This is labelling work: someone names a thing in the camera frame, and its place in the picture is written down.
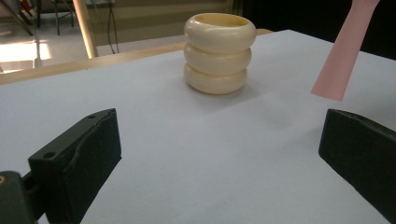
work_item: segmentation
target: floor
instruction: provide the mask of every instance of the floor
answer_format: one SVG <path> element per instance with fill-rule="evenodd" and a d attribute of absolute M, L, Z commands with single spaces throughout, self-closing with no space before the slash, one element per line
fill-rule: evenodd
<path fill-rule="evenodd" d="M 76 17 L 74 27 L 69 16 L 60 20 L 61 35 L 57 35 L 55 14 L 43 14 L 39 28 L 35 26 L 35 17 L 30 19 L 34 24 L 30 26 L 34 36 L 29 36 L 16 22 L 0 22 L 0 67 L 3 73 L 88 59 Z M 119 50 L 145 49 L 183 40 L 185 37 L 179 35 L 120 43 Z M 110 46 L 97 49 L 99 56 L 112 53 Z"/>

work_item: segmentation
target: cream ceramic object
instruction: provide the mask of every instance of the cream ceramic object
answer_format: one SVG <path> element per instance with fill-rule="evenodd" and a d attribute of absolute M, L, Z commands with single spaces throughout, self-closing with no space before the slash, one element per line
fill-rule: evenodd
<path fill-rule="evenodd" d="M 251 50 L 222 54 L 202 51 L 187 44 L 184 48 L 184 57 L 187 63 L 196 70 L 211 75 L 227 76 L 239 73 L 248 67 Z"/>
<path fill-rule="evenodd" d="M 229 76 L 212 76 L 201 73 L 188 64 L 184 66 L 184 77 L 186 82 L 198 91 L 209 94 L 228 94 L 241 89 L 247 81 L 247 70 L 229 75 Z"/>
<path fill-rule="evenodd" d="M 191 17 L 184 26 L 184 34 L 196 48 L 216 53 L 236 53 L 250 48 L 254 43 L 256 27 L 243 17 L 205 13 Z"/>
<path fill-rule="evenodd" d="M 256 27 L 245 18 L 222 13 L 191 17 L 184 27 L 186 82 L 198 91 L 228 94 L 247 81 L 250 46 Z"/>

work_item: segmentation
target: white tabletop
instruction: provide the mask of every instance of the white tabletop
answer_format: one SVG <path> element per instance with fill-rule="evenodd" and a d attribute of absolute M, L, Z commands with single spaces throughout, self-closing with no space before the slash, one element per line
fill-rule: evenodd
<path fill-rule="evenodd" d="M 0 86 L 0 170 L 26 174 L 34 152 L 114 107 L 122 160 L 82 223 L 388 223 L 318 145 L 328 108 L 396 130 L 396 62 L 361 53 L 339 103 L 310 94 L 331 46 L 259 36 L 247 85 L 226 96 L 184 82 L 182 51 Z"/>

